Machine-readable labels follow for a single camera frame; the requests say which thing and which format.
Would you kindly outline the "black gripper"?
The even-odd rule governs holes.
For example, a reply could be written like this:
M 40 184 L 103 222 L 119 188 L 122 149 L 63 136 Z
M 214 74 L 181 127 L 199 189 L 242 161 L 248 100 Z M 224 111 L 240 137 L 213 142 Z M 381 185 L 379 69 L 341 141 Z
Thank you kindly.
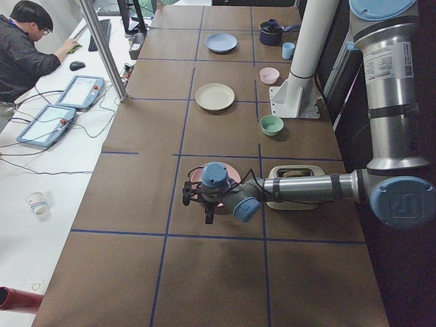
M 183 204 L 189 206 L 190 202 L 201 203 L 205 206 L 205 224 L 213 224 L 216 207 L 213 190 L 202 182 L 185 181 L 182 191 Z

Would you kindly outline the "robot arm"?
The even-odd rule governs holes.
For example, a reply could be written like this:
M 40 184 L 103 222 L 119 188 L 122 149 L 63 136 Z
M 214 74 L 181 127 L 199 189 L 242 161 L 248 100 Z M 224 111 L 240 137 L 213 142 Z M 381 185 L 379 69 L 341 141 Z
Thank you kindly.
M 368 204 L 384 224 L 419 228 L 435 217 L 435 187 L 422 178 L 429 162 L 418 146 L 418 105 L 411 37 L 418 23 L 416 1 L 350 1 L 349 31 L 361 51 L 367 90 L 373 157 L 349 174 L 252 178 L 236 182 L 226 167 L 210 162 L 198 182 L 186 180 L 183 204 L 202 203 L 206 222 L 223 205 L 241 221 L 261 203 L 292 203 L 294 208 L 351 198 Z

